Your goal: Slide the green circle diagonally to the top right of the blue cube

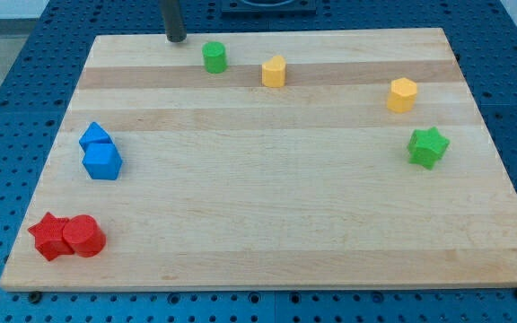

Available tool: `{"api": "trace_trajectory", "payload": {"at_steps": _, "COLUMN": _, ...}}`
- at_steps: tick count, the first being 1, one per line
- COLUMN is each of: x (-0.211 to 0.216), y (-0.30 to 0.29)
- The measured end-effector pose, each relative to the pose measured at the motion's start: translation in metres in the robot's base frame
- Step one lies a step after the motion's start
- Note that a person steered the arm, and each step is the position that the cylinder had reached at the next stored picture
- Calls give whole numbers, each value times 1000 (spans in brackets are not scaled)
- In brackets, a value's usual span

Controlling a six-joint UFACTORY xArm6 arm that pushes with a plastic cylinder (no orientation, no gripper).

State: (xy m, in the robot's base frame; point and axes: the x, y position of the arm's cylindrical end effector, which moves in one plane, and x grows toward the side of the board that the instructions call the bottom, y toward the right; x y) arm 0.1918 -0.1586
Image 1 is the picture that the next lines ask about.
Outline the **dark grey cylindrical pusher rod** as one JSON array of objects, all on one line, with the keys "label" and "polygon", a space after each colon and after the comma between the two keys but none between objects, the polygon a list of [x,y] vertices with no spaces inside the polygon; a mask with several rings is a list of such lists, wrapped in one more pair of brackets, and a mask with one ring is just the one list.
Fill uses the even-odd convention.
[{"label": "dark grey cylindrical pusher rod", "polygon": [[180,43],[187,37],[179,0],[160,0],[165,35],[169,42]]}]

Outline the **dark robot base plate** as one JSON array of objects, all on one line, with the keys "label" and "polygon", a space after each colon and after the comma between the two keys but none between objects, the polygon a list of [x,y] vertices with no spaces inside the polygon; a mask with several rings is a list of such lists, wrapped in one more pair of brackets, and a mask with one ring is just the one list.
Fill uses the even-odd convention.
[{"label": "dark robot base plate", "polygon": [[315,13],[316,0],[220,0],[222,14]]}]

